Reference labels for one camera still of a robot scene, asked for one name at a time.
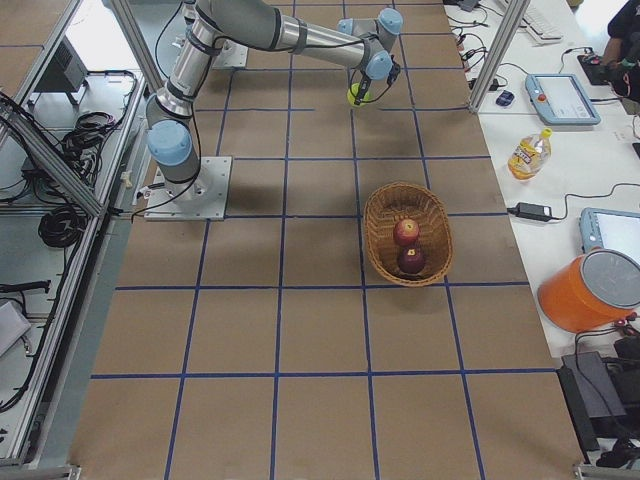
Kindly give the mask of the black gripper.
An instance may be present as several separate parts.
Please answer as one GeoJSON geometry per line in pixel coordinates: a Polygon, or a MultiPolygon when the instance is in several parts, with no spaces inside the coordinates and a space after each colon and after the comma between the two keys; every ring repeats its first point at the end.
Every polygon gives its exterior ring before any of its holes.
{"type": "Polygon", "coordinates": [[[354,106],[360,106],[362,104],[364,97],[369,92],[371,82],[372,80],[368,75],[366,75],[365,73],[361,75],[359,83],[355,85],[354,89],[352,90],[354,106]]]}

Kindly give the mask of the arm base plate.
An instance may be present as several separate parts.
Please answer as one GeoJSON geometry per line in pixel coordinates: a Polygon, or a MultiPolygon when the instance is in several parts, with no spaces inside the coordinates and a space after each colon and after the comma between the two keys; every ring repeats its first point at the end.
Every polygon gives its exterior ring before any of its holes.
{"type": "Polygon", "coordinates": [[[184,187],[166,183],[157,167],[154,182],[162,183],[162,186],[144,195],[147,200],[144,218],[149,221],[223,220],[232,161],[231,156],[203,157],[199,176],[190,189],[178,198],[177,194],[184,187]]]}
{"type": "Polygon", "coordinates": [[[219,55],[212,61],[212,70],[244,69],[247,65],[248,48],[234,42],[227,42],[219,55]]]}

